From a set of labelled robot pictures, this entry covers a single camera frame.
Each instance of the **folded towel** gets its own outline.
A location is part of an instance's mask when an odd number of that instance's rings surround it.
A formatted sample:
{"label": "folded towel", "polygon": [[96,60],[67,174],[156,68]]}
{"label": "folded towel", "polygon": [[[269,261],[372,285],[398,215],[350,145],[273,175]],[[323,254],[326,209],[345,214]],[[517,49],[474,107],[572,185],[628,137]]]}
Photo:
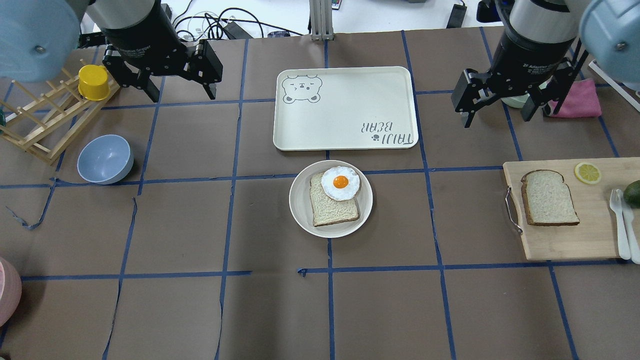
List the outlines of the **folded towel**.
{"label": "folded towel", "polygon": [[551,117],[564,118],[599,117],[602,115],[593,79],[574,82],[560,111],[557,114],[553,114],[553,109],[556,108],[556,105],[557,101],[549,101],[548,106],[544,107],[545,114]]}

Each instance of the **egg yolk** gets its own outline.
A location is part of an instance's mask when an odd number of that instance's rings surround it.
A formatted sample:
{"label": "egg yolk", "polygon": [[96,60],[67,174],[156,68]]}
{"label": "egg yolk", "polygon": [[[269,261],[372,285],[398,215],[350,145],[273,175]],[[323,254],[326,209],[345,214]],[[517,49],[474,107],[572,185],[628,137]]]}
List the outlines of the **egg yolk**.
{"label": "egg yolk", "polygon": [[333,185],[338,189],[343,189],[349,184],[349,179],[346,176],[339,175],[333,179]]}

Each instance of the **pink container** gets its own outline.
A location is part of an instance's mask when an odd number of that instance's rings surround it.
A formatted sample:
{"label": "pink container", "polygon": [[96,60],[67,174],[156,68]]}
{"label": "pink container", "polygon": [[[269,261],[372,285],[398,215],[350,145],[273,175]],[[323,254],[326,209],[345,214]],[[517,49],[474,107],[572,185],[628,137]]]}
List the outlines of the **pink container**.
{"label": "pink container", "polygon": [[0,326],[9,320],[22,295],[22,281],[18,271],[0,258]]}

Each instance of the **fork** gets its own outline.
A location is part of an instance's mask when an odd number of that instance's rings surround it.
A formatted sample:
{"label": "fork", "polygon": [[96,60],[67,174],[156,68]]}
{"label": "fork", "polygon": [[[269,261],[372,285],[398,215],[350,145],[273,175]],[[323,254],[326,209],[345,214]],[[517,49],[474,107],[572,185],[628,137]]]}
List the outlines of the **fork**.
{"label": "fork", "polygon": [[618,226],[618,254],[624,260],[629,260],[631,258],[631,250],[629,249],[627,232],[625,230],[625,223],[622,217],[622,199],[618,194],[618,189],[611,190],[609,207],[616,214],[616,223]]}
{"label": "fork", "polygon": [[[618,197],[622,198],[622,190],[617,189]],[[624,199],[621,201],[622,205],[622,215],[625,220],[625,229],[627,230],[627,240],[629,242],[629,249],[631,251],[631,261],[636,264],[640,264],[640,248],[638,247],[638,241],[636,239],[636,234],[634,232],[634,228],[632,226],[634,221],[634,211],[631,209],[629,204],[627,204]]]}

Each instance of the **metal handle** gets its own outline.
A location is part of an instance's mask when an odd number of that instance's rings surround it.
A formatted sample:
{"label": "metal handle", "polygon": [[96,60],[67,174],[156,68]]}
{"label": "metal handle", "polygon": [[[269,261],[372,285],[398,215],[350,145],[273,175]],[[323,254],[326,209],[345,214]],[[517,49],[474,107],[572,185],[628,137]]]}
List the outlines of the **metal handle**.
{"label": "metal handle", "polygon": [[513,220],[513,217],[511,217],[511,208],[509,207],[509,195],[511,195],[511,187],[507,187],[507,195],[504,197],[504,205],[507,207],[507,214],[509,214],[509,220],[511,221],[511,223],[518,228],[518,232],[520,234],[522,234],[522,228],[518,225],[517,222],[515,222]]}

